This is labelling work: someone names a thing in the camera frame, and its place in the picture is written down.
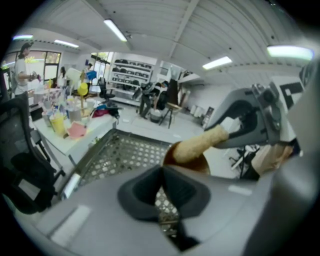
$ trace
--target black chair backrest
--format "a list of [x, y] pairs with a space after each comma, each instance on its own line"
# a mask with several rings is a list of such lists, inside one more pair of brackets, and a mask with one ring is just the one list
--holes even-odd
[[[0, 186], [15, 206], [26, 214], [43, 211], [53, 197], [54, 169], [31, 142], [29, 116], [23, 100], [13, 98], [0, 104]], [[19, 188], [24, 179], [37, 188], [52, 193], [39, 193], [33, 200]]]
[[26, 105], [13, 98], [0, 105], [0, 167], [13, 169], [11, 159], [33, 150]]

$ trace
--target office chair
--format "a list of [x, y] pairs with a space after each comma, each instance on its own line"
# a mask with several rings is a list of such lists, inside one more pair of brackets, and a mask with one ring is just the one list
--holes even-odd
[[[54, 184], [65, 172], [56, 170], [33, 147], [25, 104], [14, 98], [0, 105], [0, 189], [24, 214], [42, 212], [57, 195]], [[39, 191], [33, 198], [21, 185]]]
[[112, 92], [112, 88], [107, 88], [107, 82], [104, 77], [100, 77], [97, 84], [100, 87], [100, 93], [99, 93], [100, 98], [105, 99], [108, 102], [109, 99], [115, 97], [115, 95], [111, 93], [107, 93], [107, 90], [111, 90]]

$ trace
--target brown paper roll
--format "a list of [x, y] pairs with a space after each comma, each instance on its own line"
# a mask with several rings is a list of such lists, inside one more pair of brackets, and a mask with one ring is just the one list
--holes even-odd
[[203, 153], [228, 138], [228, 132], [217, 125], [200, 136], [173, 144], [164, 157], [163, 165], [176, 165], [210, 174], [209, 165]]

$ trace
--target white wall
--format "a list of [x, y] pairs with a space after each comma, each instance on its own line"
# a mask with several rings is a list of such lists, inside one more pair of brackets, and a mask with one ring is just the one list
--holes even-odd
[[188, 90], [190, 90], [190, 96], [186, 105], [189, 109], [193, 105], [197, 105], [207, 111], [208, 107], [217, 109], [228, 93], [234, 90], [234, 87], [228, 84], [219, 86], [212, 84], [191, 85]]

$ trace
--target metal grille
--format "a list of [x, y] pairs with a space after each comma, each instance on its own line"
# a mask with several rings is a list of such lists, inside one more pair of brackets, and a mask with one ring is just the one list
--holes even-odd
[[[111, 175], [161, 164], [170, 145], [120, 131], [110, 137], [99, 153], [93, 156], [75, 190]], [[162, 187], [156, 194], [155, 207], [159, 210], [161, 224], [178, 220], [177, 209], [169, 202]]]

